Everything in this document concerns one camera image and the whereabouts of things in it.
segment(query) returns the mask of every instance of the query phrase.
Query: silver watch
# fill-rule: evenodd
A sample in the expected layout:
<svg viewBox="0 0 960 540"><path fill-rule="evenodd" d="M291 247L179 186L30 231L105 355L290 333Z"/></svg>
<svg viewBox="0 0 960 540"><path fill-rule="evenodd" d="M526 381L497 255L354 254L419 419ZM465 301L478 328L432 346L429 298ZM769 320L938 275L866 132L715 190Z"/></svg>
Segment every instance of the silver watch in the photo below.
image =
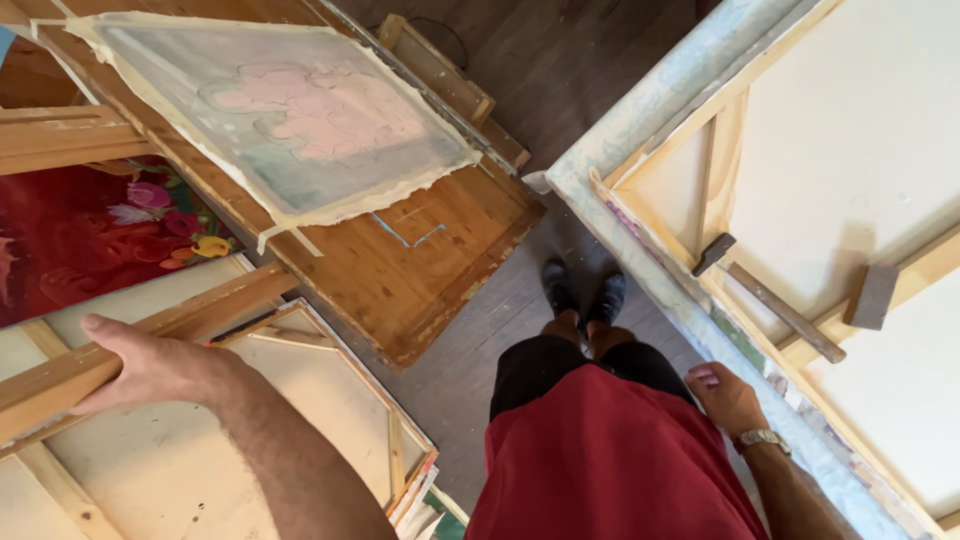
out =
<svg viewBox="0 0 960 540"><path fill-rule="evenodd" d="M734 438L733 447L738 454L743 454L744 449L756 443L773 443L779 446L784 454L793 454L793 451L790 450L790 445L786 444L786 441L783 440L783 437L781 437L779 433L772 430L749 430L742 433L739 437Z"/></svg>

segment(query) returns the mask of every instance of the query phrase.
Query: white canvas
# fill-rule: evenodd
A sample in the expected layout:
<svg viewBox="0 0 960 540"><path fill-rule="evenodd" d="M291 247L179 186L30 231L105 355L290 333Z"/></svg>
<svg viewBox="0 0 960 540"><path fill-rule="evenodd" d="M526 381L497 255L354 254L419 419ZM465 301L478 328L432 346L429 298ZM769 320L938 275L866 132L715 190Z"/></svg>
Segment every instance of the white canvas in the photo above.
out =
<svg viewBox="0 0 960 540"><path fill-rule="evenodd" d="M127 12L67 29L245 187L276 232L386 208L480 159L372 51L330 28Z"/></svg>

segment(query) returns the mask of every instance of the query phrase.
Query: hammer head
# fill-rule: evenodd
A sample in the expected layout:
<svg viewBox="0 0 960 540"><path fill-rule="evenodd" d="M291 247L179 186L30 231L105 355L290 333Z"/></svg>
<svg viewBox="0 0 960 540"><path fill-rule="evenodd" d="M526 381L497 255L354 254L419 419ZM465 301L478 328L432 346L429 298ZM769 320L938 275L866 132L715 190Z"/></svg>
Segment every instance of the hammer head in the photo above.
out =
<svg viewBox="0 0 960 540"><path fill-rule="evenodd" d="M704 250L700 255L700 262L697 262L697 265L693 267L691 271L694 278L700 277L701 274L707 271L710 266L720 260L724 254L727 253L727 250L731 248L733 244L736 243L736 238L733 237L730 233L720 233L710 245Z"/></svg>

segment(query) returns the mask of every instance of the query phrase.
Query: person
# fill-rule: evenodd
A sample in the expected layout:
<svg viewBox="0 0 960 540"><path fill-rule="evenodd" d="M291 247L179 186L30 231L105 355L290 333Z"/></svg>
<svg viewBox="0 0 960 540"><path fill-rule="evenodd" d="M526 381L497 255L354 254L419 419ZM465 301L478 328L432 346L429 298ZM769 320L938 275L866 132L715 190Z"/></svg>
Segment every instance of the person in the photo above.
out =
<svg viewBox="0 0 960 540"><path fill-rule="evenodd" d="M561 260L547 261L541 277L555 318L498 361L488 479L468 540L766 538L721 431L754 475L774 540L843 537L769 431L750 385L716 362L691 369L684 384L656 349L612 325L622 274L602 281L583 316ZM82 324L124 367L71 412L204 405L256 475L280 538L396 538L344 458L238 355L99 315Z"/></svg>

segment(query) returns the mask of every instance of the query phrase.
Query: black shorts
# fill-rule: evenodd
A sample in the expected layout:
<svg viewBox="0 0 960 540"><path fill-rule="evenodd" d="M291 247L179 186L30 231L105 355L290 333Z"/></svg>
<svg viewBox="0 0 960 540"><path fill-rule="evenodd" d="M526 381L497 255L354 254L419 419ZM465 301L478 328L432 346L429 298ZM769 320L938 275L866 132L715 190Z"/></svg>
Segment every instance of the black shorts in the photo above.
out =
<svg viewBox="0 0 960 540"><path fill-rule="evenodd" d="M564 375L588 363L580 348L562 337L538 335L520 341L497 362L491 422L501 412L542 398ZM646 343L614 345L597 365L623 380L645 384L697 406L670 362Z"/></svg>

